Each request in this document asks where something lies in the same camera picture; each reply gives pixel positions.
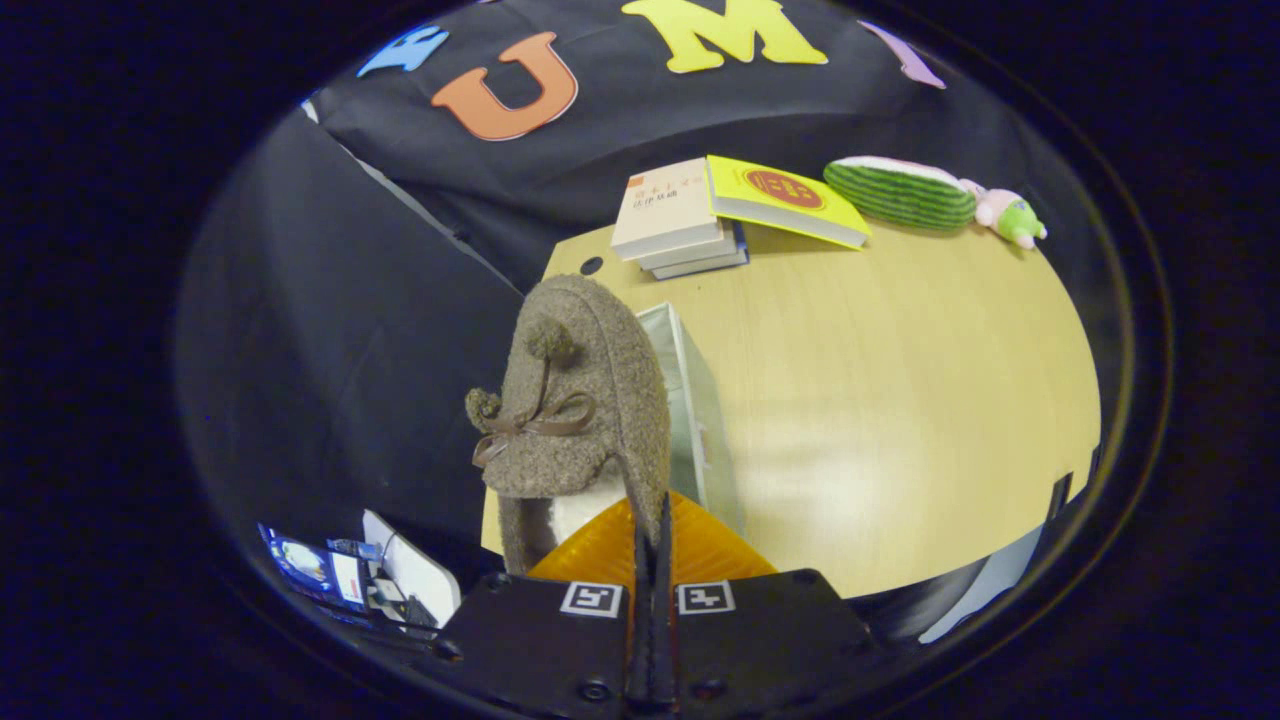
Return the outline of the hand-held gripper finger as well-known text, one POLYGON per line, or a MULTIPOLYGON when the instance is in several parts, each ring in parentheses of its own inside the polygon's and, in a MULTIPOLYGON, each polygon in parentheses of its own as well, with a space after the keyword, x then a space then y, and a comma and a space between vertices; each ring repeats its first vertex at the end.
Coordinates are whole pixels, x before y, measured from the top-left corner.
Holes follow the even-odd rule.
POLYGON ((815 569, 781 571, 700 505, 666 503, 655 697, 676 717, 813 717, 877 679, 883 650, 815 569))
POLYGON ((525 574, 493 573, 435 638, 435 678, 492 717, 621 717, 643 689, 652 579, 621 500, 525 574))

